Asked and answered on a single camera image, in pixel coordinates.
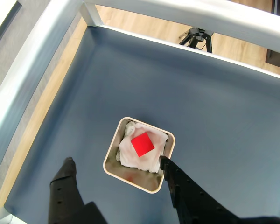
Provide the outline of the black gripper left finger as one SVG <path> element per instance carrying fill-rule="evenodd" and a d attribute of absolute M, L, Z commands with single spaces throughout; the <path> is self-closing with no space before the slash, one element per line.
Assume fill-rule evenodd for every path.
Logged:
<path fill-rule="evenodd" d="M 94 202 L 85 204 L 76 181 L 76 165 L 67 157 L 51 181 L 49 224 L 106 224 L 107 221 Z"/>

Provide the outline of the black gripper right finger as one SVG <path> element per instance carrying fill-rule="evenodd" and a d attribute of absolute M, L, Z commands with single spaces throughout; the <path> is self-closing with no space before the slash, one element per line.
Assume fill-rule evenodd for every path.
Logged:
<path fill-rule="evenodd" d="M 181 224 L 280 224 L 279 217 L 239 218 L 166 156 L 160 156 L 160 169 Z"/>

